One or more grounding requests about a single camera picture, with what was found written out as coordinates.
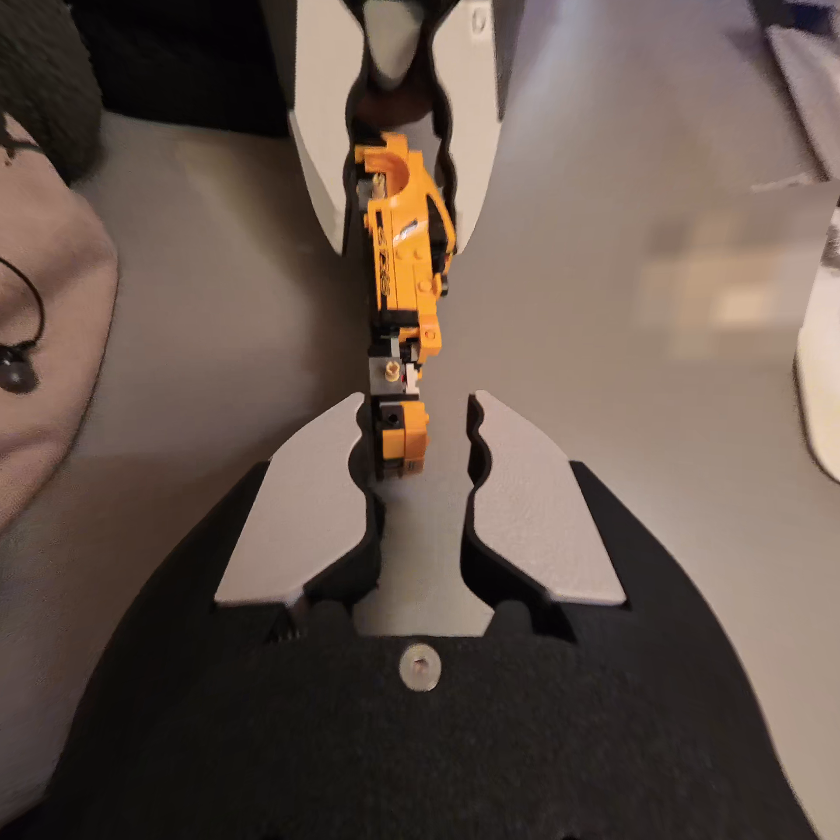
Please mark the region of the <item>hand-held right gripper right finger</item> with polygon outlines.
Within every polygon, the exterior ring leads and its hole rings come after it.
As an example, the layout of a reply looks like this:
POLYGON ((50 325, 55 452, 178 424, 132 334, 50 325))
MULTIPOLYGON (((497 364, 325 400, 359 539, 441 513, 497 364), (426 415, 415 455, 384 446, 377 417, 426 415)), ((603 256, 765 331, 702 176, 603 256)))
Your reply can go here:
POLYGON ((489 606, 623 606, 627 595, 562 448, 488 391, 469 397, 467 435, 468 588, 489 606))

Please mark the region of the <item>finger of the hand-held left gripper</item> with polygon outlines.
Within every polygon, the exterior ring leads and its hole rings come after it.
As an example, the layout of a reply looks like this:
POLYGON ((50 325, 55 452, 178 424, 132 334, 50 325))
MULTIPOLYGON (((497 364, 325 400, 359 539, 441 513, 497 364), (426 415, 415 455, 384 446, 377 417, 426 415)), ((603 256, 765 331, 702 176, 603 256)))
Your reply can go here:
POLYGON ((297 2, 290 128, 322 231, 342 255, 348 228, 344 184, 350 155, 347 108, 362 74, 364 32, 341 1, 297 2))
POLYGON ((450 4, 428 39, 436 170, 462 253, 484 205, 501 132, 492 2, 450 4))

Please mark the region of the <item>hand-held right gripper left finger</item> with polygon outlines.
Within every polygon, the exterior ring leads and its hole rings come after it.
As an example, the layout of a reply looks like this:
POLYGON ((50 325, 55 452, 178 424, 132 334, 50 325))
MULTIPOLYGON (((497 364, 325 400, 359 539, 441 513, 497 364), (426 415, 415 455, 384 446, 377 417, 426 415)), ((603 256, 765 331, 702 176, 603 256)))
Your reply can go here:
POLYGON ((354 392, 271 457, 215 593, 219 606, 336 601, 370 593, 382 567, 354 392))

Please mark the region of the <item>orange toy brick car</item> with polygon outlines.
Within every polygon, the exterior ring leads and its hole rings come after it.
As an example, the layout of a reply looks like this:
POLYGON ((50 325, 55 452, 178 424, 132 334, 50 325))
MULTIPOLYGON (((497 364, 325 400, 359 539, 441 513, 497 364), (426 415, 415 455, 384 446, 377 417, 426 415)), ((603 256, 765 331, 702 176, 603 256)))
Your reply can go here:
POLYGON ((429 418, 420 384, 443 345, 438 303, 456 232, 422 152, 404 134, 383 132, 353 153, 370 278, 374 472, 405 478, 424 470, 429 418))

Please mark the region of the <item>person's left hand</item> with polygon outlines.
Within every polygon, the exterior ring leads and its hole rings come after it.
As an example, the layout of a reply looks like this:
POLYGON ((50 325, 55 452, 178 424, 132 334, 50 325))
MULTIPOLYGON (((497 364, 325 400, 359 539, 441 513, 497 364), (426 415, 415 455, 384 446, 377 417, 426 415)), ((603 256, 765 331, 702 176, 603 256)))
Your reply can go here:
POLYGON ((393 89, 368 86, 353 119, 377 132, 391 131, 424 119, 433 106, 428 89, 406 78, 393 89))

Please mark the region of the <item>white book stand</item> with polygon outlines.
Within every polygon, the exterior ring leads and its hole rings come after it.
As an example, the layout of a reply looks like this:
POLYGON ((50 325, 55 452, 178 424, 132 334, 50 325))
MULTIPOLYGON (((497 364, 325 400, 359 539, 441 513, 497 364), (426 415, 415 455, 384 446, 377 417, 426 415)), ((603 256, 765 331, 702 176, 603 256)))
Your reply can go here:
POLYGON ((808 448, 839 481, 839 208, 835 207, 794 357, 797 394, 808 448))

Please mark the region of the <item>black drawstring toggle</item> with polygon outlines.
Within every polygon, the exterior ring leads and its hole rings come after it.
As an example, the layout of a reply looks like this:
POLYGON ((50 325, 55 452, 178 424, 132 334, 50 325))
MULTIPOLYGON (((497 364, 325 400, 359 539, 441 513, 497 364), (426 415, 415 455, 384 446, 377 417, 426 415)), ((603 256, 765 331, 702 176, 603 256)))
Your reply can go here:
POLYGON ((35 301, 38 315, 37 329, 31 338, 1 345, 1 388, 7 393, 22 396, 32 393, 39 385, 30 354, 38 348, 45 333, 46 307, 39 290, 21 269, 4 257, 1 258, 1 264, 26 286, 35 301))

